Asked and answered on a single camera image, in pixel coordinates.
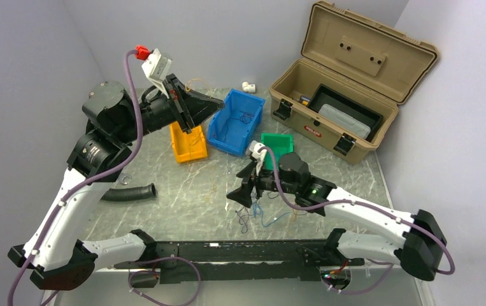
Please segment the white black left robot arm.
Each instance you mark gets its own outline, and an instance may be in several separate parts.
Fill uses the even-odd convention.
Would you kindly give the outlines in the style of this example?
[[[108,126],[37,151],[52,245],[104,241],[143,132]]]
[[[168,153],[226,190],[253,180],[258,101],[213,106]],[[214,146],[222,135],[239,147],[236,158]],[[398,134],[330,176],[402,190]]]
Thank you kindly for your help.
[[[174,74],[164,86],[167,93],[147,98],[132,96],[119,82],[105,81],[84,102],[88,127],[68,158],[49,212],[27,243],[8,252],[21,271],[31,270],[37,288],[70,291],[102,268],[124,262],[146,268],[155,261],[155,240],[140,229],[102,241],[82,241],[79,235],[144,136],[174,122],[189,132],[224,107],[221,99],[186,89]]]

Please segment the white pipe elbow fitting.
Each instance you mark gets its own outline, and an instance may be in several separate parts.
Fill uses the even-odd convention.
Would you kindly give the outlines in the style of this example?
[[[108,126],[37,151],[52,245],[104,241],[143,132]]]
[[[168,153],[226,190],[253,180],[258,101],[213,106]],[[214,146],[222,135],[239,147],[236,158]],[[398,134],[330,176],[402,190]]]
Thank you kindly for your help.
[[[249,82],[243,82],[241,84],[241,88],[242,88],[243,92],[247,92],[247,93],[250,93],[250,94],[253,94],[253,93],[256,92],[256,85],[251,84]]]

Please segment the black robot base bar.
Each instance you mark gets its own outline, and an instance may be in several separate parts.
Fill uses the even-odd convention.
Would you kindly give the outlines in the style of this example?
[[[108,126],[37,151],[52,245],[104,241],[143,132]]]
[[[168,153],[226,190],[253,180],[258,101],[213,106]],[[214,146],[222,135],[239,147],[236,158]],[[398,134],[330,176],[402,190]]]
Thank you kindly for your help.
[[[298,279],[319,281],[319,272],[362,266],[325,239],[158,241],[154,252],[115,268],[154,269],[161,284],[194,281]]]

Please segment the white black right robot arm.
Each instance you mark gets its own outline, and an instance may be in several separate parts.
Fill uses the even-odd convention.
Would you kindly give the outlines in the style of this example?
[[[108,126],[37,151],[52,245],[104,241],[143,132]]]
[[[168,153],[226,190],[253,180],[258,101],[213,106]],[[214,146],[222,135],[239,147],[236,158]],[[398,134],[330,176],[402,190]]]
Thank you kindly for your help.
[[[450,258],[447,240],[432,213],[416,214],[387,209],[312,175],[295,152],[284,154],[273,170],[265,170],[263,158],[252,154],[251,162],[237,173],[241,185],[227,199],[251,207],[264,191],[295,197],[289,206],[323,217],[338,217],[362,226],[368,234],[335,228],[324,245],[324,258],[332,265],[348,259],[373,259],[399,265],[423,281],[433,281],[442,258]]]

